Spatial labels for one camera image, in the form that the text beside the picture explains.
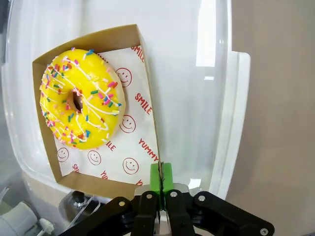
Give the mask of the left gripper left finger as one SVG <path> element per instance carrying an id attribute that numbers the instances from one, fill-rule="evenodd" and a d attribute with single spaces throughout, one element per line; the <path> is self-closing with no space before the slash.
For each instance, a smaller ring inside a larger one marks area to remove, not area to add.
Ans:
<path id="1" fill-rule="evenodd" d="M 150 184 L 135 189 L 134 198 L 113 198 L 62 236 L 152 236 L 160 205 L 160 164 L 150 167 Z"/>

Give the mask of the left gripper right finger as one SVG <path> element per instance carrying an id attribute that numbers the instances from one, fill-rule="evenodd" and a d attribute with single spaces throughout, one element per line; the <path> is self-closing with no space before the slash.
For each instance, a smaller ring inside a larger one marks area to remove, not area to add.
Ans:
<path id="1" fill-rule="evenodd" d="M 174 183 L 172 166 L 162 164 L 165 208 L 174 236 L 194 236 L 199 228 L 214 236 L 272 236 L 275 227 L 219 197 L 200 191 L 192 196 L 185 184 Z"/>

